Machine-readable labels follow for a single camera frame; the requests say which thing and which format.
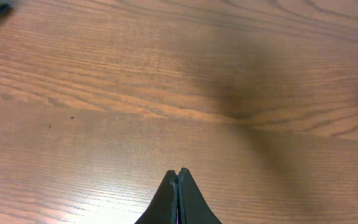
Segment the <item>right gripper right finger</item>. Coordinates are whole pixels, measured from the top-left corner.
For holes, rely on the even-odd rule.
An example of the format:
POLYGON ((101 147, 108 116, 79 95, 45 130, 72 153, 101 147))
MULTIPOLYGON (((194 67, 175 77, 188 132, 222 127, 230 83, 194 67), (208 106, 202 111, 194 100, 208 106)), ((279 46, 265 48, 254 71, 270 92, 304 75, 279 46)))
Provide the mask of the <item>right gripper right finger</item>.
POLYGON ((209 208, 187 168, 181 168, 178 175, 178 222, 181 224, 222 224, 209 208))

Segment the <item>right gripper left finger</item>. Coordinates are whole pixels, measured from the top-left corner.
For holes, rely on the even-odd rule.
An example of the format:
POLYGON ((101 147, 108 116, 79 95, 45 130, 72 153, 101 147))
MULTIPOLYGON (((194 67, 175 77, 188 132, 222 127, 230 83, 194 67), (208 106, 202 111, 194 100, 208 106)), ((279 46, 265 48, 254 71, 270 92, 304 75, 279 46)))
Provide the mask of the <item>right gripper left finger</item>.
POLYGON ((135 224, 176 224, 178 219, 178 180, 174 170, 164 175, 149 206, 135 224))

